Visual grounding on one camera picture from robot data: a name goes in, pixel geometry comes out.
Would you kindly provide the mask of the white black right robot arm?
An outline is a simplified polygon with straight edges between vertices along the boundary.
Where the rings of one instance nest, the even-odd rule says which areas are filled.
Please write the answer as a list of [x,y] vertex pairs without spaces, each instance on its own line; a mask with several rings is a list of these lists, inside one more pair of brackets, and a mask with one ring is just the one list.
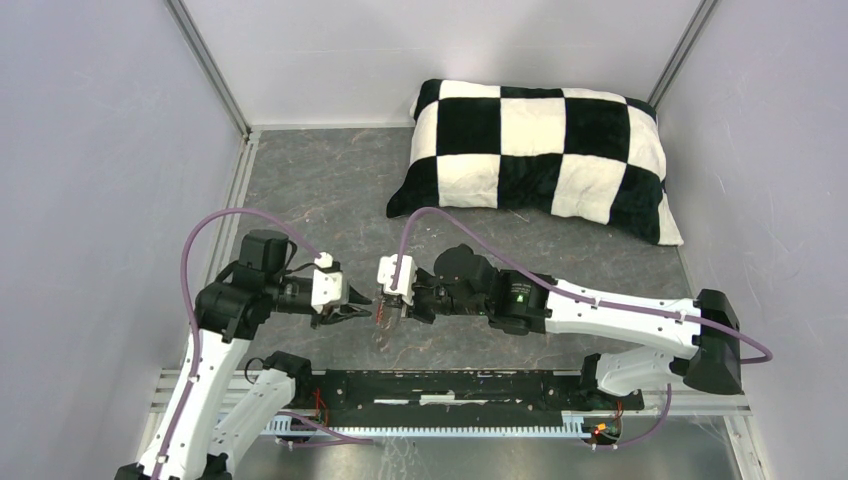
[[591,408],[676,381],[715,395],[743,391],[739,321],[718,290],[703,289],[693,299],[588,290],[548,275],[498,269],[466,244],[440,254],[433,272],[408,255],[384,256],[377,283],[382,312],[422,323],[477,316],[511,335],[582,334],[634,344],[630,351],[585,358],[577,392]]

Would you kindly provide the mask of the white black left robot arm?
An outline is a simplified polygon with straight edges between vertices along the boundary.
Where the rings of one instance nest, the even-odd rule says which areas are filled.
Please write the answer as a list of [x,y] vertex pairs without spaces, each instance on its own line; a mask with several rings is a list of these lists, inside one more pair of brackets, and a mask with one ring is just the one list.
[[312,327],[371,314],[371,299],[349,285],[331,255],[310,263],[313,274],[304,278],[290,266],[296,251],[282,232],[252,230],[238,258],[198,293],[197,330],[164,419],[141,458],[120,467],[117,478],[230,479],[278,411],[312,399],[310,361],[277,351],[232,411],[219,416],[233,373],[272,314],[307,315]]

